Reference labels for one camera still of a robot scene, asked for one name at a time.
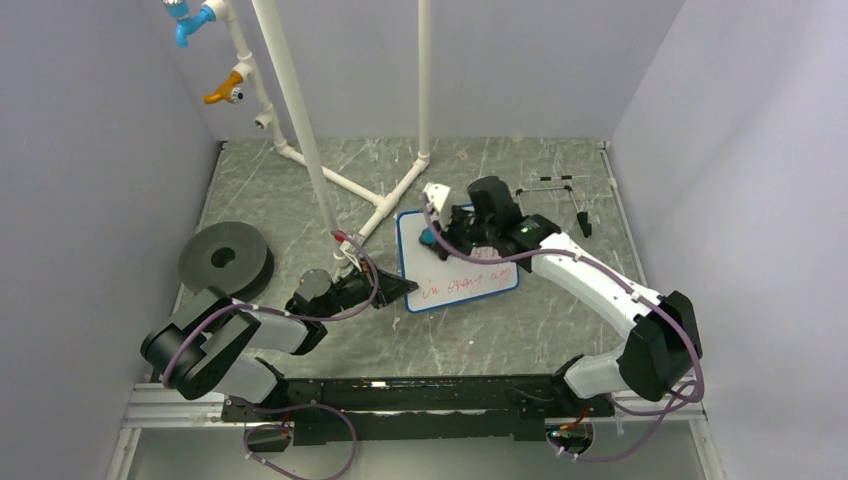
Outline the blue whiteboard eraser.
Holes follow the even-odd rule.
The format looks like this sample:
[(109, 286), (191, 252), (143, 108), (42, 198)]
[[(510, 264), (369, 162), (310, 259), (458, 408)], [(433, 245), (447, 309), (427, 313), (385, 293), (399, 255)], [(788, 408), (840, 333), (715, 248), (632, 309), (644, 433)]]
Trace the blue whiteboard eraser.
[(418, 237), (418, 241), (421, 245), (428, 247), (428, 248), (433, 247), (434, 245), (437, 244), (437, 241), (435, 240), (433, 232), (429, 229), (424, 229), (420, 233), (420, 235)]

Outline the blue framed whiteboard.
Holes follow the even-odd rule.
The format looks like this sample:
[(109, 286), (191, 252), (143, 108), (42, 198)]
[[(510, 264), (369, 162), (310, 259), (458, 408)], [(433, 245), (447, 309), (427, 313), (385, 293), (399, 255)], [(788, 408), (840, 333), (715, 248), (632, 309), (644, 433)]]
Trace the blue framed whiteboard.
[(514, 263), (480, 265), (450, 257), (441, 260), (419, 241), (426, 227), (419, 210), (397, 215), (396, 237), (401, 276), (418, 284), (405, 299), (411, 313), (423, 313), (450, 305), (510, 291), (519, 285)]

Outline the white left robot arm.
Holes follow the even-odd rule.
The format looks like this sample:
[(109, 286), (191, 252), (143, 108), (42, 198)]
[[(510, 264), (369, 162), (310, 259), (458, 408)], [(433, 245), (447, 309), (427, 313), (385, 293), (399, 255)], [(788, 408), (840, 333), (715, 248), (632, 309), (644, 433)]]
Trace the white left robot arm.
[(302, 356), (327, 334), (326, 322), (380, 309), (418, 285), (380, 268), (352, 270), (333, 279), (323, 269), (304, 273), (284, 310), (258, 307), (208, 287), (142, 341), (141, 356), (163, 384), (185, 399), (209, 392), (235, 395), (264, 420), (279, 417), (287, 392), (283, 375), (251, 349)]

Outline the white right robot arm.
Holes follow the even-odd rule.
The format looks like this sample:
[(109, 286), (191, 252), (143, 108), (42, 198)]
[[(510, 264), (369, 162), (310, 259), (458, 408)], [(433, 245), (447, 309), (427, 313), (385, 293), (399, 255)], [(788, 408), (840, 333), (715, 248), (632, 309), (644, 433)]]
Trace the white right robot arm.
[(630, 390), (648, 401), (671, 396), (702, 399), (705, 386), (694, 306), (679, 291), (661, 294), (597, 259), (546, 217), (522, 212), (496, 176), (475, 180), (471, 204), (456, 202), (451, 189), (428, 183), (421, 194), (432, 248), (473, 263), (476, 248), (491, 248), (493, 262), (511, 262), (575, 296), (622, 338), (618, 349), (580, 356), (556, 374), (551, 401), (574, 415), (590, 398)]

